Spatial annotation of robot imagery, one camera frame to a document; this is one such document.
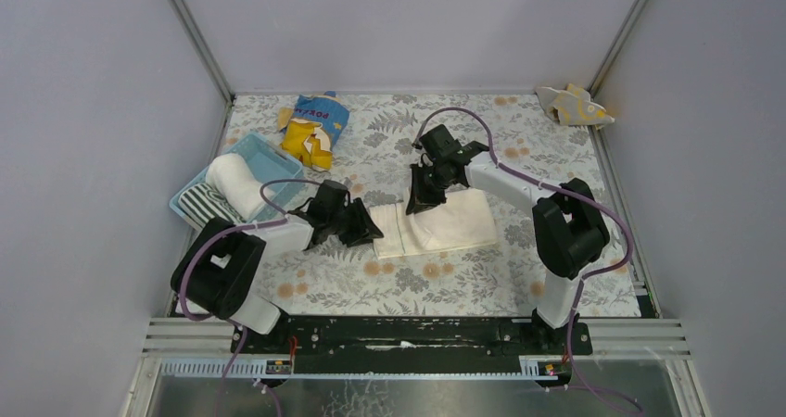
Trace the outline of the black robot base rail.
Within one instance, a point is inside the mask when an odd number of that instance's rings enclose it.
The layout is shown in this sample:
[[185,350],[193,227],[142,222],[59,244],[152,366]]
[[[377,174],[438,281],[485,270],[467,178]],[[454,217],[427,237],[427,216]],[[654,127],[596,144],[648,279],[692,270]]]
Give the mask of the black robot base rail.
[[522,357],[588,356],[588,326],[539,318],[286,315],[267,335],[234,334],[243,355],[282,355],[296,374],[516,373]]

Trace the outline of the cream terry towel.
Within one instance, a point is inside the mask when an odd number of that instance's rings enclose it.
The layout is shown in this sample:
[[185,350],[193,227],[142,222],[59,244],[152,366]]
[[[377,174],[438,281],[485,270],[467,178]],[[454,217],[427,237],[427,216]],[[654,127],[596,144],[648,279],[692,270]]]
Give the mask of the cream terry towel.
[[380,259],[418,256],[493,245],[497,228],[484,192],[448,193],[447,202],[428,211],[405,213],[403,203],[369,209],[383,236],[373,241]]

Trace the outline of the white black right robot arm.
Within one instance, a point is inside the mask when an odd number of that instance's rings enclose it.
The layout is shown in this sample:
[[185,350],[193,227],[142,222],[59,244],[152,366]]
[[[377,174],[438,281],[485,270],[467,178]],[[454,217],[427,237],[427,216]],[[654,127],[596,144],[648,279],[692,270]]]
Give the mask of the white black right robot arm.
[[421,214],[445,204],[447,189],[457,184],[528,211],[537,252],[547,270],[546,291],[535,313],[552,329],[568,325],[580,274],[600,258],[610,242],[588,185],[579,179],[560,185],[539,182],[499,162],[487,145],[461,144],[443,125],[422,129],[413,146],[423,154],[411,166],[405,213]]

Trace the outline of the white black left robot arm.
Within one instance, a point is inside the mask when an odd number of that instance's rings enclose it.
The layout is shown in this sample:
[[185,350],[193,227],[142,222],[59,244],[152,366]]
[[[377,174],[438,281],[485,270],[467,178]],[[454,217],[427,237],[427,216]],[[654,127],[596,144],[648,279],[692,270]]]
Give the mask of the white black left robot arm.
[[283,316],[272,301],[252,292],[260,264],[272,257],[317,247],[336,236],[347,247],[383,238],[368,209],[339,182],[326,180],[300,207],[275,221],[235,225],[214,218],[173,271],[171,289],[194,321],[215,317],[269,334]]

